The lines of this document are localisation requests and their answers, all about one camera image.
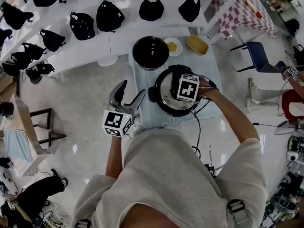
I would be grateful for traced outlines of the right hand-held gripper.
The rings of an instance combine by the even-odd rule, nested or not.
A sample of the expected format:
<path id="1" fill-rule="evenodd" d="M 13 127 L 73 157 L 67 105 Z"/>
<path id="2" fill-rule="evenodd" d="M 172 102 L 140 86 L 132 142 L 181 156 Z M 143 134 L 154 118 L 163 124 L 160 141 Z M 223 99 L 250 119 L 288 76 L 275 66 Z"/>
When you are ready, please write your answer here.
<path id="1" fill-rule="evenodd" d="M 178 101 L 196 102 L 199 77 L 187 74 L 172 74 L 170 93 Z"/>

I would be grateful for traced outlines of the person's right hand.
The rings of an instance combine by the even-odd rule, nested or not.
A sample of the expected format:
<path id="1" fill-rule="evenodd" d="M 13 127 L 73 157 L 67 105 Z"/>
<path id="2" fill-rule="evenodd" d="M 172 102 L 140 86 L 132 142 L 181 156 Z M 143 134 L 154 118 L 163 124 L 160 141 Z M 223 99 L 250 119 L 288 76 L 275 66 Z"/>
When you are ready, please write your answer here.
<path id="1" fill-rule="evenodd" d="M 199 77 L 198 97 L 210 99 L 210 94 L 218 91 L 216 84 L 206 77 Z"/>

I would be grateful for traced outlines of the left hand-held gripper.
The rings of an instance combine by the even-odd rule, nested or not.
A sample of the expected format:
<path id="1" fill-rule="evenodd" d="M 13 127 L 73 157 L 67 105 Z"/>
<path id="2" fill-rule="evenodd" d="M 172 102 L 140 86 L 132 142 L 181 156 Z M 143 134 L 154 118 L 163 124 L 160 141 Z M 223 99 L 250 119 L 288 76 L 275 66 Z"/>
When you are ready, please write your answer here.
<path id="1" fill-rule="evenodd" d="M 136 111 L 145 97 L 141 90 L 129 104 L 121 106 L 128 80 L 120 82 L 109 94 L 109 106 L 104 111 L 102 128 L 107 135 L 124 137 L 136 118 Z"/>

